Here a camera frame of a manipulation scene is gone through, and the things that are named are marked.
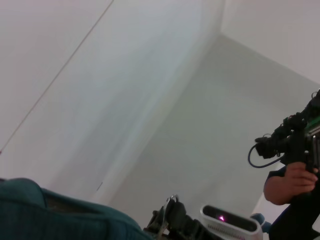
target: video camera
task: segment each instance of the video camera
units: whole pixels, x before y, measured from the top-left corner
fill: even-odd
[[[311,101],[302,112],[297,112],[283,120],[272,134],[255,139],[250,149],[248,161],[254,168],[265,168],[278,161],[288,165],[294,162],[306,164],[306,170],[320,167],[320,89],[311,95]],[[259,156],[270,159],[282,157],[265,165],[257,166],[250,160],[253,149]]]

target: black cable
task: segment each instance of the black cable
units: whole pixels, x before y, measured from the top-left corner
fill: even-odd
[[[253,149],[256,148],[256,146],[257,146],[257,144],[254,145],[253,147],[251,147],[251,149],[250,149],[250,151],[249,151],[249,154],[248,154],[248,162],[249,162],[249,164],[250,164],[252,167],[254,167],[254,168],[256,168],[256,169],[263,169],[263,168],[268,167],[268,166],[270,166],[270,165],[272,165],[272,164],[275,164],[276,162],[279,162],[279,161],[281,160],[281,158],[278,158],[278,159],[276,159],[276,160],[274,160],[274,161],[272,161],[272,162],[269,162],[268,164],[265,164],[265,165],[261,165],[261,166],[254,165],[254,164],[251,162],[251,160],[250,160],[250,155],[251,155],[251,152],[253,151]]]

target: person's hand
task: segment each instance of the person's hand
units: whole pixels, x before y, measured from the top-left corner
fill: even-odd
[[[303,162],[294,162],[286,166],[284,177],[282,178],[284,185],[292,196],[311,192],[318,180],[317,176],[306,170],[306,164]]]

